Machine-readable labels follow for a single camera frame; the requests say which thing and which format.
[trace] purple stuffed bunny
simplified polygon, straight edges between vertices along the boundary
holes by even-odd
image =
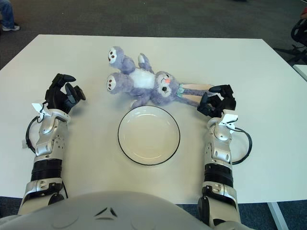
[[[149,100],[154,104],[167,104],[173,100],[198,106],[201,97],[208,91],[211,85],[180,84],[171,74],[160,71],[156,74],[150,66],[148,58],[140,54],[136,67],[133,60],[124,55],[124,51],[118,47],[112,47],[108,54],[108,60],[112,67],[120,70],[120,73],[112,73],[107,78],[107,90],[112,93],[127,92],[136,97],[131,108],[146,105]]]

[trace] plate rim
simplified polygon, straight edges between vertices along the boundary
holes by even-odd
[[[132,158],[130,158],[130,157],[125,153],[125,151],[123,150],[123,148],[121,147],[121,144],[120,144],[120,141],[119,141],[119,128],[120,128],[121,122],[123,121],[123,119],[126,117],[126,115],[127,115],[128,113],[130,113],[131,111],[133,111],[133,110],[135,110],[135,109],[141,108],[141,107],[155,107],[155,108],[161,109],[161,110],[165,111],[167,114],[169,114],[169,115],[171,116],[171,118],[174,120],[175,124],[177,125],[178,132],[179,132],[179,141],[178,141],[178,145],[177,145],[175,151],[173,152],[173,154],[170,155],[170,157],[167,158],[165,161],[162,161],[162,162],[160,162],[160,163],[156,163],[156,164],[143,164],[143,163],[137,162],[137,161],[133,160]],[[160,108],[160,107],[158,107],[158,106],[154,106],[154,105],[142,105],[142,106],[136,107],[136,108],[134,108],[134,109],[131,109],[130,111],[128,111],[128,112],[123,116],[123,118],[121,119],[121,121],[120,121],[120,123],[119,123],[119,126],[118,126],[117,139],[118,139],[118,143],[119,143],[120,149],[122,150],[122,152],[123,152],[130,160],[132,160],[133,162],[135,162],[135,163],[137,163],[137,164],[140,164],[140,165],[154,166],[154,165],[162,164],[162,163],[168,161],[169,159],[171,159],[171,158],[174,156],[174,154],[177,152],[177,149],[178,149],[178,147],[179,147],[179,145],[180,145],[181,134],[180,134],[180,128],[179,128],[179,125],[178,125],[177,121],[175,120],[175,118],[174,118],[168,111],[166,111],[165,109],[162,109],[162,108]]]

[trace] white belly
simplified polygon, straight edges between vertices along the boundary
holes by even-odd
[[[153,89],[155,75],[149,71],[136,68],[129,76],[134,82],[135,88]]]

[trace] white table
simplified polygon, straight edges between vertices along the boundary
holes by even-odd
[[[293,68],[307,81],[307,65],[294,65]]]
[[[120,149],[117,130],[132,99],[111,95],[105,88],[107,76],[116,71],[107,61],[112,46],[121,46],[135,62],[145,53],[154,71],[166,70],[182,82],[231,84],[237,126],[253,138],[250,157],[233,167],[239,203],[307,199],[307,106],[302,106],[307,83],[263,40],[69,35],[39,35],[0,71],[0,196],[23,196],[34,157],[22,149],[27,125],[36,115],[31,103],[44,99],[57,73],[66,73],[77,79],[87,97],[70,113],[62,171],[70,196],[131,190],[173,203],[197,203],[209,118],[182,103],[163,106],[178,122],[178,151],[157,166],[129,160]],[[38,127],[32,129],[33,142]],[[234,160],[247,148],[246,137],[235,133]]]

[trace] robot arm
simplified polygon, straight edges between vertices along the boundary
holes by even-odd
[[[198,210],[202,222],[214,228],[226,221],[241,222],[236,190],[233,188],[233,162],[229,147],[231,134],[236,131],[235,122],[238,116],[231,114],[236,108],[236,101],[230,85],[215,86],[209,91],[220,93],[224,99],[221,100],[218,95],[208,97],[205,94],[197,108],[204,115],[213,117],[207,123],[204,182]]]
[[[33,103],[39,112],[30,123],[26,142],[34,151],[34,165],[31,181],[27,184],[18,214],[26,214],[53,204],[64,197],[59,193],[63,188],[61,178],[62,161],[65,151],[65,141],[68,138],[67,124],[70,121],[68,113],[80,100],[85,100],[82,90],[72,87],[68,82],[76,79],[69,75],[58,74],[46,92],[44,103]],[[66,94],[60,89],[65,86]],[[39,140],[35,147],[28,137],[31,124],[37,120],[41,123]]]

